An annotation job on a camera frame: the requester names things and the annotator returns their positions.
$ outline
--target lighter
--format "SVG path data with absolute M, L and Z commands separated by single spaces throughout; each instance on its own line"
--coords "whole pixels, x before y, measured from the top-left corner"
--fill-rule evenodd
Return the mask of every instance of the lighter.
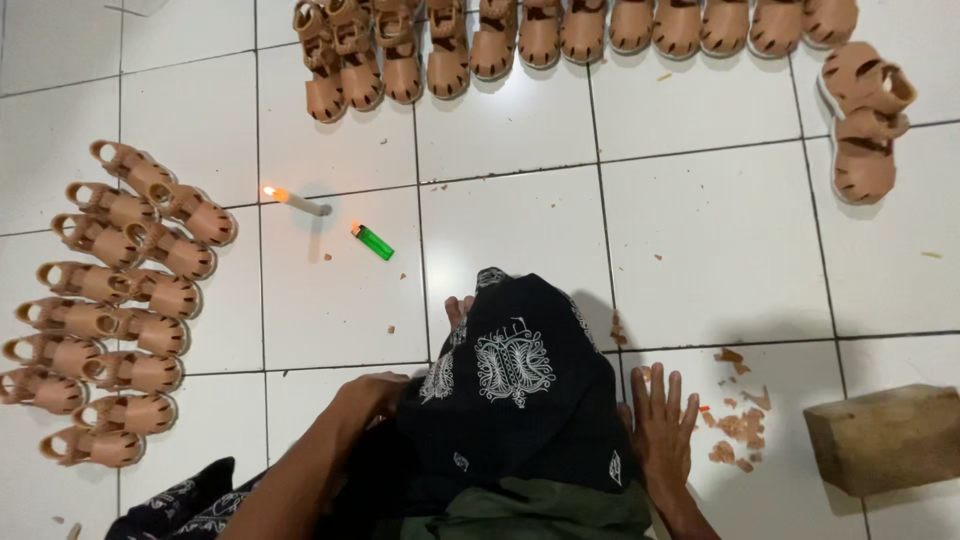
M 373 250 L 374 253 L 379 255 L 380 258 L 390 260 L 390 257 L 394 256 L 394 248 L 388 246 L 387 242 L 384 242 L 379 236 L 374 234 L 373 231 L 367 229 L 366 225 L 360 225 L 359 221 L 353 222 L 350 232 L 368 248 Z

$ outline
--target white tile floor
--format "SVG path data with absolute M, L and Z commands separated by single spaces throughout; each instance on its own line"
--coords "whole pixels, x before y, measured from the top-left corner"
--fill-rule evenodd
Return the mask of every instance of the white tile floor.
M 724 537 L 960 538 L 960 481 L 870 498 L 865 520 L 860 501 L 819 480 L 801 415 L 845 392 L 960 383 L 956 2 L 859 0 L 856 36 L 921 96 L 897 188 L 864 208 L 830 193 L 813 87 L 824 54 L 806 47 L 789 61 L 517 62 L 453 102 L 388 100 L 324 126 L 304 111 L 294 0 L 170 0 L 149 18 L 105 3 L 119 0 L 0 0 L 0 307 L 45 296 L 42 262 L 90 260 L 45 230 L 70 210 L 66 184 L 112 182 L 87 155 L 96 138 L 151 152 L 231 207 L 240 235 L 201 283 L 180 421 L 141 463 L 58 468 L 36 441 L 66 421 L 0 407 L 11 538 L 62 538 L 78 521 L 83 538 L 101 537 L 117 512 L 223 455 L 244 481 L 343 381 L 421 370 L 448 330 L 443 299 L 471 292 L 488 265 L 572 294 L 624 375 L 662 361 L 718 407 L 768 385 L 775 409 L 752 474 L 710 463 L 716 433 L 694 435 L 690 484 Z M 332 213 L 261 206 L 264 184 Z M 396 255 L 357 243 L 353 220 Z M 607 336 L 613 307 L 623 350 Z M 30 333 L 10 315 L 0 330 Z M 737 385 L 717 385 L 721 345 L 754 370 Z

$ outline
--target sandal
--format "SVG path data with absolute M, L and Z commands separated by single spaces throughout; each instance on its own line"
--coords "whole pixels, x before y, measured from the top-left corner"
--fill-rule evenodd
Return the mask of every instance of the sandal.
M 88 397 L 86 384 L 41 367 L 22 367 L 0 373 L 0 401 L 4 405 L 32 405 L 53 414 L 69 414 L 84 406 Z
M 560 59 L 560 26 L 564 5 L 560 0 L 527 0 L 520 22 L 520 61 L 534 69 L 547 69 Z
M 894 139 L 906 133 L 904 114 L 861 109 L 837 120 L 833 131 L 833 190 L 844 202 L 871 205 L 894 188 Z
M 85 202 L 77 199 L 83 187 L 90 190 L 90 198 Z M 141 219 L 157 220 L 156 209 L 146 199 L 106 184 L 74 182 L 66 187 L 66 198 L 81 212 L 98 215 L 119 229 Z
M 54 450 L 54 439 L 60 439 L 66 445 L 63 454 Z M 64 467 L 89 461 L 120 469 L 139 461 L 146 450 L 147 441 L 141 435 L 129 431 L 93 433 L 76 426 L 57 431 L 40 441 L 40 453 Z
M 31 318 L 33 307 L 40 308 L 36 319 Z M 119 325 L 110 307 L 59 297 L 25 302 L 14 313 L 18 321 L 39 331 L 77 337 L 113 337 Z
M 420 0 L 373 0 L 376 44 L 383 51 L 383 84 L 401 105 L 420 99 L 420 42 L 414 19 Z
M 344 115 L 344 84 L 340 57 L 333 50 L 333 31 L 324 8 L 313 0 L 300 0 L 294 8 L 294 30 L 300 36 L 303 64 L 313 72 L 307 81 L 306 111 L 314 120 L 332 124 Z
M 16 352 L 19 344 L 30 345 L 29 357 Z M 30 337 L 11 339 L 3 346 L 3 356 L 27 366 L 40 366 L 61 375 L 79 380 L 96 381 L 104 365 L 97 356 L 104 346 L 93 339 L 79 339 L 67 335 L 37 333 Z
M 750 52 L 758 57 L 789 55 L 804 34 L 804 0 L 756 0 L 750 34 Z
M 806 0 L 804 39 L 814 49 L 835 49 L 850 41 L 859 15 L 856 0 Z
M 216 256 L 210 248 L 159 223 L 131 223 L 124 235 L 144 258 L 166 266 L 186 280 L 203 280 L 213 274 Z
M 344 61 L 340 77 L 354 109 L 373 110 L 383 98 L 383 83 L 371 43 L 371 14 L 357 0 L 333 0 L 324 12 L 333 27 L 334 50 Z
M 654 17 L 657 52 L 670 60 L 686 60 L 700 50 L 700 1 L 660 0 Z
M 65 232 L 67 220 L 73 230 Z M 93 255 L 110 268 L 130 268 L 140 263 L 136 246 L 109 223 L 86 214 L 62 213 L 50 222 L 50 228 L 73 251 Z
M 426 60 L 426 83 L 433 95 L 453 99 L 470 81 L 463 0 L 427 0 L 427 17 L 433 51 Z
M 110 161 L 100 157 L 100 152 L 105 146 L 113 148 L 113 158 Z M 127 144 L 96 140 L 90 145 L 90 156 L 96 158 L 110 176 L 115 176 L 126 182 L 141 197 L 147 196 L 147 186 L 150 184 L 177 183 L 173 173 L 148 158 L 143 152 Z
M 750 33 L 750 4 L 747 0 L 707 0 L 700 46 L 704 53 L 726 58 L 740 52 Z
M 864 108 L 897 114 L 917 99 L 917 89 L 900 67 L 884 61 L 863 41 L 847 43 L 828 56 L 817 84 L 840 120 Z
M 128 270 L 124 278 L 128 297 L 147 303 L 150 310 L 160 315 L 182 320 L 200 313 L 200 288 L 189 280 L 140 268 Z
M 600 60 L 606 24 L 607 0 L 571 0 L 560 28 L 564 57 L 580 65 Z
M 186 326 L 177 319 L 138 307 L 114 311 L 120 321 L 117 339 L 136 341 L 137 347 L 157 356 L 180 356 L 190 347 Z
M 211 203 L 192 185 L 150 184 L 147 200 L 160 215 L 186 227 L 198 242 L 226 246 L 236 238 L 237 224 L 229 212 Z
M 88 409 L 97 413 L 97 420 L 84 420 Z M 163 433 L 177 422 L 177 403 L 165 394 L 149 396 L 106 396 L 73 411 L 73 424 L 91 433 L 129 431 L 137 435 Z
M 107 353 L 98 359 L 103 363 L 104 371 L 96 380 L 97 388 L 108 392 L 173 392 L 183 381 L 183 362 L 173 356 L 150 356 L 129 351 Z
M 56 283 L 50 282 L 50 271 L 60 273 Z M 36 280 L 61 296 L 83 296 L 87 300 L 116 306 L 129 297 L 122 291 L 127 281 L 123 274 L 96 264 L 80 262 L 46 262 L 36 270 Z
M 480 30 L 473 33 L 470 70 L 494 81 L 514 68 L 516 0 L 480 0 Z
M 610 17 L 610 47 L 621 55 L 640 52 L 654 33 L 654 0 L 616 0 Z

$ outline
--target lit candle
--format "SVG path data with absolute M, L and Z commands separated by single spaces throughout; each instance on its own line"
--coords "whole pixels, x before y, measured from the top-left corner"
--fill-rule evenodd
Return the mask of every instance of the lit candle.
M 267 186 L 263 188 L 263 192 L 273 197 L 275 201 L 285 205 L 290 205 L 295 209 L 303 210 L 307 213 L 312 213 L 313 215 L 329 214 L 329 211 L 327 211 L 329 207 L 312 203 L 303 197 L 300 197 L 299 195 L 292 195 L 288 193 L 286 189 Z

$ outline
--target green fabric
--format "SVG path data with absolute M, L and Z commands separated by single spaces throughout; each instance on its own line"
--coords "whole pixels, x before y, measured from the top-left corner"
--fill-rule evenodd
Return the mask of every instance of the green fabric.
M 626 540 L 646 538 L 646 495 L 637 482 L 621 495 L 550 480 L 500 481 L 504 493 L 471 487 L 444 516 L 407 518 L 402 540 Z

